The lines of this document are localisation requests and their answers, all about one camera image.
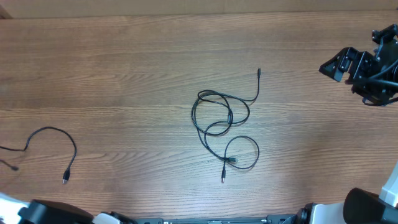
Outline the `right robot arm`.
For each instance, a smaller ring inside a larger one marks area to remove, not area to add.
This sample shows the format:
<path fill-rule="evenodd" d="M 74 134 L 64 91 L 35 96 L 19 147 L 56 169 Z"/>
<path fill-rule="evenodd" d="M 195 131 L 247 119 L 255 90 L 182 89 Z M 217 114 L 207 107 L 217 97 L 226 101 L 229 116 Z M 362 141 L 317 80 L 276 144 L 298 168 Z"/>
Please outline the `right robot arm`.
<path fill-rule="evenodd" d="M 387 106 L 397 102 L 397 24 L 374 30 L 373 53 L 343 48 L 322 64 L 320 73 L 345 81 L 366 106 Z M 394 169 L 379 194 L 353 188 L 345 201 L 329 205 L 309 203 L 295 215 L 269 215 L 263 223 L 397 223 L 397 170 Z"/>

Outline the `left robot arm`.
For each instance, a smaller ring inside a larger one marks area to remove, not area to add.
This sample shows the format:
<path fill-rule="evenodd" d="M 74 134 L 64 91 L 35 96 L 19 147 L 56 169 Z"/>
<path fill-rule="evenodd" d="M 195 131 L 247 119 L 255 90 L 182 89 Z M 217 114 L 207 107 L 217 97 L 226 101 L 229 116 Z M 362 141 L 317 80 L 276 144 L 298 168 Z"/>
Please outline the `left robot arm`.
<path fill-rule="evenodd" d="M 1 194 L 1 224 L 112 224 L 137 222 L 129 217 L 100 213 L 92 215 L 80 208 L 60 202 L 34 200 L 23 202 Z"/>

